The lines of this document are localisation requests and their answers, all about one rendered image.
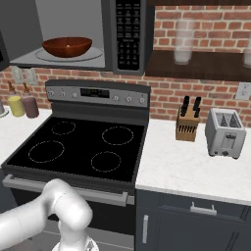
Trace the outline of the glass microwave turntable plate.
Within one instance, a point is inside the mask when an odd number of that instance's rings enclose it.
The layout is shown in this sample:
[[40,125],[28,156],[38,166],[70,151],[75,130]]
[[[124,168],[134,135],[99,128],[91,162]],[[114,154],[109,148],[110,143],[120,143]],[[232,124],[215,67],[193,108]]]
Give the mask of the glass microwave turntable plate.
[[71,58],[62,58],[62,57],[56,57],[48,52],[46,52],[44,49],[40,49],[35,53],[35,56],[37,59],[48,61],[48,62],[80,62],[80,61],[89,61],[96,58],[99,58],[103,55],[103,50],[91,47],[88,49],[84,54],[76,57]]

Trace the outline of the grey microwave oven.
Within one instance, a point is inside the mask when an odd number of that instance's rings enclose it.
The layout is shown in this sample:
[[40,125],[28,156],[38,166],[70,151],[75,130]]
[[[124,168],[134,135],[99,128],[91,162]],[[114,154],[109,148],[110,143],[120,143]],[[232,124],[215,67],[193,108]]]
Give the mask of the grey microwave oven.
[[[153,50],[154,18],[147,0],[0,0],[0,70],[17,66],[143,75]],[[36,58],[43,41],[71,36],[90,38],[91,47],[103,55],[80,62]]]

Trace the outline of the brown wooden bowl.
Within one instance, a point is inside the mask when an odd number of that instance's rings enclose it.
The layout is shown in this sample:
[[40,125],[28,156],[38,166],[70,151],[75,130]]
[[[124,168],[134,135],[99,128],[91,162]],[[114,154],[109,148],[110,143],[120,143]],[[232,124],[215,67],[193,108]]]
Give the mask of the brown wooden bowl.
[[42,42],[42,47],[50,55],[59,58],[73,58],[86,53],[92,45],[87,37],[57,37]]

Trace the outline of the dark grey cupboard door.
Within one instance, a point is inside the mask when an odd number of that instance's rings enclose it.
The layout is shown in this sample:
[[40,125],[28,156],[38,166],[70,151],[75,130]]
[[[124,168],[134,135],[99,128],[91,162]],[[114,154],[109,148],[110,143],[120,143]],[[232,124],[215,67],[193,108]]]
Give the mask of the dark grey cupboard door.
[[[149,216],[142,243],[144,215]],[[136,209],[135,251],[251,251],[251,226],[174,210]]]

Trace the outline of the black stove with hob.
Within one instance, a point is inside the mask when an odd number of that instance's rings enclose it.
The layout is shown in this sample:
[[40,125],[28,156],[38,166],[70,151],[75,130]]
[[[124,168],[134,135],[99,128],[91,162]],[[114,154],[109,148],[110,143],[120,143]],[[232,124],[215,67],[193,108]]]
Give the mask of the black stove with hob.
[[[133,251],[135,182],[149,121],[150,87],[51,79],[45,88],[52,114],[3,163],[4,178],[44,183],[59,178],[71,187],[126,192],[125,207],[86,200],[93,211],[88,232],[100,251]],[[50,90],[54,96],[48,96]],[[113,100],[115,95],[119,102]],[[19,205],[41,193],[10,189]]]

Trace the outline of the wooden knife block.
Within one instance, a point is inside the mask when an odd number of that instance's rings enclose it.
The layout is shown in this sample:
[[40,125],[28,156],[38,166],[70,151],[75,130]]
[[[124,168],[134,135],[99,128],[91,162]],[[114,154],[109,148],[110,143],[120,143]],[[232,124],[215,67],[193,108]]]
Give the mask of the wooden knife block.
[[181,108],[178,108],[176,118],[176,140],[195,141],[200,118],[195,118],[194,115],[195,111],[191,105],[188,106],[184,116],[181,115]]

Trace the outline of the dark grey drawer front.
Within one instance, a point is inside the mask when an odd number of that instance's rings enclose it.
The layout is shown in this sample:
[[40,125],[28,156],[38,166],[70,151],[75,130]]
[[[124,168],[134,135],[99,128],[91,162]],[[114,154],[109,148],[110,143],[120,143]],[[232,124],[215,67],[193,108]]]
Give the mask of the dark grey drawer front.
[[162,208],[179,209],[184,212],[191,212],[192,203],[195,203],[196,207],[202,208],[210,208],[214,205],[218,212],[214,217],[236,220],[251,225],[251,206],[172,194],[163,194],[160,200]]

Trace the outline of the mauve bottle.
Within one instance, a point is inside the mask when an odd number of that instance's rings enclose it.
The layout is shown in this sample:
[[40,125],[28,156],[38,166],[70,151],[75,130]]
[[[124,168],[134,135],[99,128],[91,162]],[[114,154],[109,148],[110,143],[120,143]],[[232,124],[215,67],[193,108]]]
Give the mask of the mauve bottle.
[[24,93],[23,93],[22,100],[25,107],[26,116],[30,119],[37,118],[39,116],[39,111],[38,111],[36,99],[29,92],[26,84],[24,84]]

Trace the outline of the silver toaster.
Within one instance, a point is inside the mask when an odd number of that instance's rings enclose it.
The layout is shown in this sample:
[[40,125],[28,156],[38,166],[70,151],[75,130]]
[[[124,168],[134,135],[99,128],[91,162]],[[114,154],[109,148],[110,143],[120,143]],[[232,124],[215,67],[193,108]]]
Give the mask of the silver toaster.
[[237,112],[232,109],[212,108],[205,125],[208,154],[238,159],[246,137]]

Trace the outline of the yellow bottle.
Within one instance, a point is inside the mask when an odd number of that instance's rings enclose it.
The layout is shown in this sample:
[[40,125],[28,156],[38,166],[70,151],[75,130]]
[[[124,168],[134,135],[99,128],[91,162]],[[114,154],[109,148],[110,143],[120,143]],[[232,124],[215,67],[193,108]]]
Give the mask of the yellow bottle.
[[22,97],[16,93],[15,88],[13,87],[11,82],[8,82],[8,84],[8,104],[11,108],[12,114],[15,117],[21,117],[25,114],[25,108],[23,105]]

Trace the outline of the dark grey cupboard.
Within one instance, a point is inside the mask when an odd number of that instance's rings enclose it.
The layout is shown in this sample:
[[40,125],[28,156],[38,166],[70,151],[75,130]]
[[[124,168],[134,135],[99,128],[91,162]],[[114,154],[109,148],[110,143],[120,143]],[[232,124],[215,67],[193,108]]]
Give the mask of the dark grey cupboard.
[[16,200],[9,187],[5,187],[0,181],[0,213],[4,213],[17,207]]

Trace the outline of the dark wooden wall shelf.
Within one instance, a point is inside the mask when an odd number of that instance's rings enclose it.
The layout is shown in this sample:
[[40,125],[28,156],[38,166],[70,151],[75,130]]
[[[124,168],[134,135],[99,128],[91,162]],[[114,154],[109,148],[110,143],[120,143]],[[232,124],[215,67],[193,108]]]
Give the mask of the dark wooden wall shelf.
[[251,0],[147,0],[149,6],[251,6]]
[[177,65],[173,51],[154,50],[146,76],[251,82],[242,53],[193,52],[187,65]]

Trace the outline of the white wall outlet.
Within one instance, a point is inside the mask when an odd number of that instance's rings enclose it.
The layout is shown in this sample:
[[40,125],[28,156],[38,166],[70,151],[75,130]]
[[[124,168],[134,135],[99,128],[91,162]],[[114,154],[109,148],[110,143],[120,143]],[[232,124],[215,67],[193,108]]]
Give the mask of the white wall outlet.
[[237,100],[248,100],[251,95],[251,82],[240,82],[236,91]]
[[26,69],[26,81],[29,85],[37,85],[37,77],[34,69]]
[[19,67],[12,66],[12,74],[16,84],[22,84],[24,82],[23,72]]

